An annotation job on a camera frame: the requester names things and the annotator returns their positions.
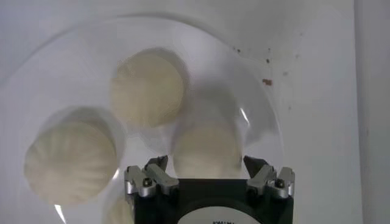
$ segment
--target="white dumpling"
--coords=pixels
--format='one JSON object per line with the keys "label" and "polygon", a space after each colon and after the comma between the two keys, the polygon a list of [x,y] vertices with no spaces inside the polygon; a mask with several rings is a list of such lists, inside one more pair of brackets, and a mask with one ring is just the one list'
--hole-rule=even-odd
{"label": "white dumpling", "polygon": [[26,153],[24,175],[31,189],[55,205],[76,205],[98,194],[117,168],[111,140],[83,122],[43,133]]}
{"label": "white dumpling", "polygon": [[183,94],[183,79],[176,68],[152,53],[128,58],[112,79],[114,113],[139,127],[156,127],[173,120]]}
{"label": "white dumpling", "polygon": [[124,198],[120,198],[109,210],[104,224],[133,224],[132,210]]}
{"label": "white dumpling", "polygon": [[241,149],[221,127],[186,131],[176,141],[173,159],[180,178],[236,178],[241,170]]}

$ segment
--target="screw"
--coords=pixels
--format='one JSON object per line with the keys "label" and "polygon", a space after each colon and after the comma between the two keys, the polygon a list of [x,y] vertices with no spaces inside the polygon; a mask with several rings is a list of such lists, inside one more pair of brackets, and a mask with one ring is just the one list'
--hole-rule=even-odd
{"label": "screw", "polygon": [[275,187],[277,188],[285,188],[285,181],[282,179],[275,180]]}
{"label": "screw", "polygon": [[152,185],[152,183],[153,183],[153,181],[149,177],[144,178],[144,180],[142,181],[142,185],[144,187],[150,187]]}

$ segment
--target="pleated dough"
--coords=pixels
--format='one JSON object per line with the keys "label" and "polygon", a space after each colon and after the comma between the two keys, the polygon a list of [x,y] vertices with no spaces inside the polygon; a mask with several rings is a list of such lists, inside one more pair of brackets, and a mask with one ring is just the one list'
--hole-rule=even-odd
{"label": "pleated dough", "polygon": [[112,79],[114,113],[139,127],[156,127],[173,120],[183,94],[183,79],[176,68],[152,53],[128,58]]}
{"label": "pleated dough", "polygon": [[69,122],[43,133],[26,153],[31,189],[55,205],[76,205],[98,194],[117,168],[115,147],[97,128]]}

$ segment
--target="brown stain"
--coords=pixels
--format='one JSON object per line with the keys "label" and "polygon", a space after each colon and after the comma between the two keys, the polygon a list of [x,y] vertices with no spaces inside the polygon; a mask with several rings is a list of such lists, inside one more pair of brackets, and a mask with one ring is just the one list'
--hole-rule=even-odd
{"label": "brown stain", "polygon": [[271,79],[263,79],[263,83],[267,86],[272,86],[272,80]]}

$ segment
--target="white background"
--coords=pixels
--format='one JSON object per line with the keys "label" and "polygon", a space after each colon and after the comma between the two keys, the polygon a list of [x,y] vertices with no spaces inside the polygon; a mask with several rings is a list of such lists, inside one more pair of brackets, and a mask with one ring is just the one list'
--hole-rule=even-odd
{"label": "white background", "polygon": [[[364,20],[368,17],[363,16],[362,26],[380,27],[377,21],[383,21],[382,26],[386,26],[383,5],[387,8],[389,5],[385,0],[377,2],[377,8],[367,10],[374,14],[375,20]],[[295,222],[362,223],[353,3],[353,0],[2,1],[0,79],[5,81],[35,50],[62,32],[79,26],[81,21],[143,14],[174,18],[200,27],[240,49],[243,57],[258,60],[262,65],[270,59],[265,75],[274,81],[271,88],[282,125],[284,163],[297,174],[296,194],[299,197]],[[384,81],[389,81],[389,76],[376,63],[385,65],[389,56],[386,45],[378,42],[386,40],[386,34],[367,41],[370,29],[386,29],[366,27],[360,30],[366,34],[365,38],[362,36],[362,43],[367,47],[361,48],[364,63],[358,64],[362,66],[358,66],[359,72],[365,77],[363,83],[371,80],[366,74],[377,73],[382,78],[368,82],[363,90],[370,94],[363,93],[366,100],[362,101],[366,111],[367,106],[378,107],[380,110],[377,111],[381,111],[377,115],[369,112],[377,118],[367,119],[369,129],[373,130],[369,130],[371,137],[363,141],[374,148],[372,155],[380,159],[378,151],[384,149],[386,140],[386,119],[383,119],[386,118],[383,109],[386,102],[371,100],[385,96],[384,90],[374,89],[378,89],[377,85],[386,89]],[[378,54],[381,60],[373,61],[371,54]],[[366,62],[367,58],[371,58],[370,63]],[[374,139],[375,135],[381,136],[378,139],[381,141]],[[365,166],[381,169],[379,165],[372,165],[375,157],[368,155],[367,158],[363,160]],[[373,175],[368,181],[385,176]],[[370,186],[365,190],[371,192],[372,198],[381,197]],[[367,204],[370,209],[366,210],[370,213],[366,217],[370,217],[377,206],[370,194],[364,194],[370,201]],[[0,219],[2,217],[4,213],[0,211]]]}
{"label": "white background", "polygon": [[365,223],[388,223],[390,1],[357,0],[356,64]]}

